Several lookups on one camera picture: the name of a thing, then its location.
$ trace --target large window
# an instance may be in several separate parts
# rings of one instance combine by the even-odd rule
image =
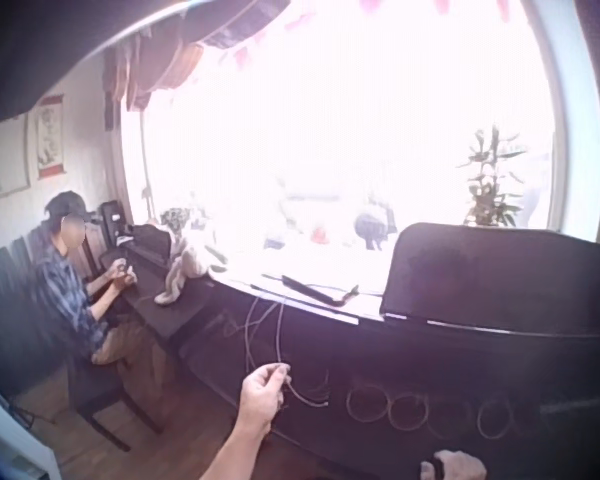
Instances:
[[[458,166],[496,123],[527,151],[509,162],[523,183],[503,184],[520,195],[516,224],[547,228],[553,111],[518,1],[506,21],[495,0],[446,14],[434,1],[386,0],[373,15],[321,3],[302,28],[271,25],[248,65],[207,48],[195,78],[154,94],[144,136],[158,214],[198,209],[229,255],[323,248],[386,264],[408,225],[464,221]]]

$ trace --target chair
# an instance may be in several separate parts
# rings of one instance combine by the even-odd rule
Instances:
[[[129,445],[104,428],[94,415],[105,408],[122,401],[142,422],[156,434],[162,433],[154,421],[129,396],[118,375],[116,364],[93,365],[86,359],[70,357],[67,374],[69,383],[69,403],[93,429],[124,452],[131,450]]]

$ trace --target floor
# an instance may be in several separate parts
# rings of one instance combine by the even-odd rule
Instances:
[[[69,409],[64,369],[23,394],[17,404],[52,419],[36,420],[32,432],[52,448],[65,480],[192,480],[209,465],[231,429],[234,411],[204,385],[176,376],[162,394],[144,388],[140,369],[123,379],[131,396],[158,422],[156,436],[122,404],[96,418],[132,450],[124,453],[106,441]],[[272,437],[262,448],[254,479],[304,480],[324,475],[318,459]]]

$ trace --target baseball cap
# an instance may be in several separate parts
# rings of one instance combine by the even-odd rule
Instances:
[[[53,197],[45,210],[49,212],[49,216],[52,218],[75,215],[82,218],[86,223],[93,223],[96,219],[95,212],[88,212],[84,199],[72,190]]]

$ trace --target man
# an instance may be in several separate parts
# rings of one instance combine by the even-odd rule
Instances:
[[[114,300],[137,280],[125,271],[124,259],[91,283],[84,285],[67,259],[69,251],[82,245],[87,212],[84,200],[73,191],[54,197],[45,210],[49,218],[41,225],[43,248],[35,259],[34,299],[42,308],[52,335],[63,342],[66,351],[77,352],[94,364],[103,365],[126,357],[139,346],[142,329],[126,322],[111,328],[107,314]],[[107,287],[93,304],[89,299]]]
[[[200,480],[249,480],[260,444],[282,407],[282,386],[289,383],[289,365],[263,365],[244,379],[238,419],[231,435]],[[487,471],[477,458],[444,450],[435,454],[444,467],[444,480],[485,480]],[[421,480],[435,480],[433,465],[423,462]]]

